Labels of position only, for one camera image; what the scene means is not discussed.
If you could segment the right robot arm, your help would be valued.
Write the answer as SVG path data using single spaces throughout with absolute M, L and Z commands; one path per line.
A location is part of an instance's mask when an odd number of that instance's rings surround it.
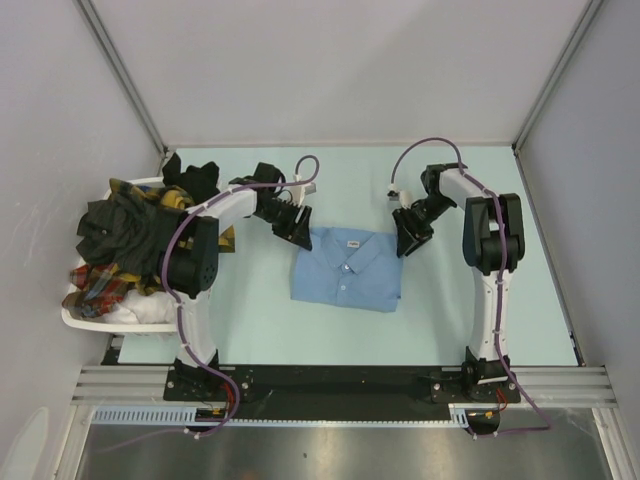
M 467 167 L 429 165 L 421 174 L 426 196 L 413 202 L 390 187 L 399 202 L 392 211 L 397 256 L 407 257 L 429 242 L 433 223 L 459 208 L 464 213 L 462 254 L 474 281 L 474 320 L 457 381 L 473 401 L 499 399 L 510 382 L 507 301 L 513 274 L 525 254 L 521 199 L 498 195 L 474 178 Z

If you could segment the light blue long sleeve shirt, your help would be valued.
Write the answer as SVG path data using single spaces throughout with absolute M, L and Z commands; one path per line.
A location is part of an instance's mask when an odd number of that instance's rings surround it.
M 315 227 L 312 248 L 293 268 L 296 301 L 392 313 L 401 299 L 403 260 L 391 233 Z

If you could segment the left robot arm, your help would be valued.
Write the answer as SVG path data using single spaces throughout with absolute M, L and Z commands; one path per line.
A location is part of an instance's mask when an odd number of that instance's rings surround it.
M 173 363 L 176 384 L 185 383 L 197 398 L 214 397 L 231 379 L 219 371 L 218 348 L 210 332 L 208 301 L 218 275 L 219 237 L 245 218 L 258 217 L 272 233 L 306 250 L 312 248 L 305 196 L 315 190 L 320 170 L 314 155 L 295 165 L 293 179 L 283 180 L 275 166 L 260 163 L 254 173 L 231 180 L 220 193 L 171 214 L 172 236 L 159 248 L 159 276 L 174 299 L 180 349 Z

